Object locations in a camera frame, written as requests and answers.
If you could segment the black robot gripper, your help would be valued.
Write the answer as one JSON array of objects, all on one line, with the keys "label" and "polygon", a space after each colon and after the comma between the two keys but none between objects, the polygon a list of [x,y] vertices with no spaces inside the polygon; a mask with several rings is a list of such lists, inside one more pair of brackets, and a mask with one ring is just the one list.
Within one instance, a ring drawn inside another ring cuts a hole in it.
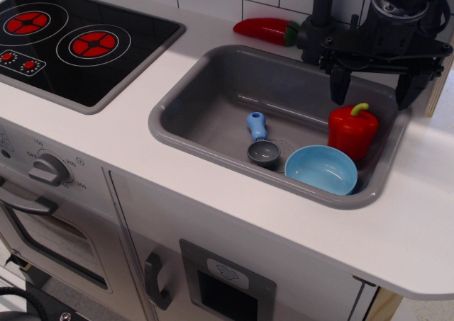
[{"label": "black robot gripper", "polygon": [[407,109],[439,77],[453,47],[432,33],[421,33],[419,23],[399,23],[372,17],[362,25],[352,16],[342,28],[331,18],[320,38],[319,67],[330,74],[331,100],[344,104],[350,74],[368,72],[399,76],[395,90],[398,109]]}]

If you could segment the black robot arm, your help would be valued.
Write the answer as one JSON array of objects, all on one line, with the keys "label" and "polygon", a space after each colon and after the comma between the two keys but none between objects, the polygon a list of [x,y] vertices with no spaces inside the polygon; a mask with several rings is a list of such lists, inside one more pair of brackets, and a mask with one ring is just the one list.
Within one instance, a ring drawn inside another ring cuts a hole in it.
[{"label": "black robot arm", "polygon": [[449,15],[447,0],[371,0],[361,26],[352,23],[322,43],[332,101],[344,103],[352,72],[370,72],[398,75],[397,106],[410,107],[453,53],[436,38]]}]

